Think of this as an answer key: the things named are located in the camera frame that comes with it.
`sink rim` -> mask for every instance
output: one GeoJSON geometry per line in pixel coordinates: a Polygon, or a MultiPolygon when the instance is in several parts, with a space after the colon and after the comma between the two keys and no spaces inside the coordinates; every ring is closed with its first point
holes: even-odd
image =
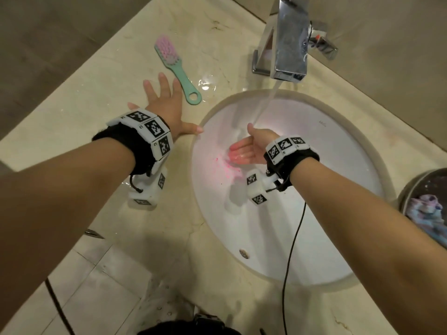
{"type": "MultiPolygon", "coordinates": [[[[270,93],[270,89],[264,89],[264,90],[247,90],[244,92],[240,92],[237,94],[233,94],[228,96],[227,98],[223,99],[222,101],[218,102],[202,119],[200,122],[201,126],[204,126],[205,123],[207,123],[215,114],[217,114],[220,110],[224,109],[225,107],[235,104],[238,101],[250,98],[250,97],[267,97],[270,93]]],[[[332,119],[334,119],[341,127],[343,127],[355,140],[356,142],[364,149],[366,155],[370,158],[372,164],[374,165],[377,174],[379,175],[379,181],[383,189],[383,199],[390,203],[394,204],[396,202],[397,196],[396,191],[394,190],[394,186],[391,181],[391,177],[388,173],[388,170],[386,168],[386,165],[378,153],[377,149],[372,145],[372,143],[368,140],[368,138],[360,131],[359,128],[357,128],[351,121],[349,121],[347,118],[345,118],[342,114],[337,112],[335,109],[333,109],[331,106],[325,104],[324,102],[311,97],[309,95],[305,95],[302,93],[298,93],[296,91],[292,90],[283,90],[280,89],[277,91],[275,99],[281,98],[281,99],[287,99],[287,100],[294,100],[299,101],[305,104],[309,104],[310,106],[314,106],[316,109],[321,110],[324,114],[328,115],[332,119]]],[[[188,181],[189,185],[191,185],[191,188],[193,188],[193,179],[192,179],[192,157],[193,157],[193,149],[195,146],[195,143],[197,141],[198,136],[194,136],[192,143],[190,145],[190,158],[188,162],[188,168],[187,172],[188,175],[188,181]]],[[[202,218],[204,222],[207,223],[206,219],[203,216],[203,213],[200,209],[200,206],[197,201],[197,197],[193,191],[194,201],[196,202],[197,207],[199,208],[200,214],[202,215],[202,218]]],[[[217,237],[217,235],[212,232],[212,234],[216,237],[216,239],[219,240],[220,244],[224,247],[224,249],[232,255],[232,258],[236,259],[239,264],[243,265],[246,269],[248,269],[252,274],[271,282],[276,282],[277,280],[268,276],[263,275],[262,273],[257,272],[256,270],[249,267],[247,264],[245,264],[243,261],[241,261],[238,257],[236,257],[227,247],[225,244],[217,237]]],[[[338,281],[334,281],[331,283],[325,283],[321,285],[314,285],[314,286],[308,286],[310,287],[319,287],[324,288],[325,291],[334,291],[342,288],[348,288],[352,287],[355,284],[358,284],[358,280],[355,277],[355,274],[352,273],[351,275],[348,275],[344,278],[339,279],[338,281]]]]}

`forearm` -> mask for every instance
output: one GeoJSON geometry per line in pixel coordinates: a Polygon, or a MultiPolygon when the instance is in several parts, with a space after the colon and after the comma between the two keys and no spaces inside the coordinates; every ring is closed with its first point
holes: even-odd
{"type": "Polygon", "coordinates": [[[291,182],[401,334],[440,334],[447,252],[379,197],[307,158],[291,182]]]}
{"type": "Polygon", "coordinates": [[[0,329],[69,252],[134,165],[130,150],[105,138],[0,179],[0,329]]]}

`person's right arm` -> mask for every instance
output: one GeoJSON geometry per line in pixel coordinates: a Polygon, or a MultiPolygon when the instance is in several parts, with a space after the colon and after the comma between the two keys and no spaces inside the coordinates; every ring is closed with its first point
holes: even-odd
{"type": "MultiPolygon", "coordinates": [[[[278,135],[249,125],[250,137],[230,147],[230,159],[261,163],[278,135]]],[[[291,182],[338,251],[399,334],[447,329],[447,251],[381,198],[313,158],[291,182]]]]}

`faucet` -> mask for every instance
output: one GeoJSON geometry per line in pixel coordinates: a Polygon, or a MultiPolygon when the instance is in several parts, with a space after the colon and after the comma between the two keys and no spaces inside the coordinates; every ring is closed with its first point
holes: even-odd
{"type": "Polygon", "coordinates": [[[290,82],[300,82],[307,73],[309,48],[328,60],[337,55],[327,38],[324,22],[310,21],[309,0],[275,0],[259,47],[253,52],[252,72],[290,82]]]}

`water stream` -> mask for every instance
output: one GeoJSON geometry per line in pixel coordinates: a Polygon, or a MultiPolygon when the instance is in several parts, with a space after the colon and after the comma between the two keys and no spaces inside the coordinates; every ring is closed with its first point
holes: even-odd
{"type": "Polygon", "coordinates": [[[259,120],[259,117],[262,115],[262,113],[266,110],[266,108],[269,106],[269,103],[276,95],[276,91],[279,89],[279,87],[282,84],[282,80],[276,80],[274,86],[272,89],[270,89],[269,96],[266,100],[261,101],[259,105],[254,110],[254,120],[252,121],[253,125],[256,126],[256,122],[259,120]]]}

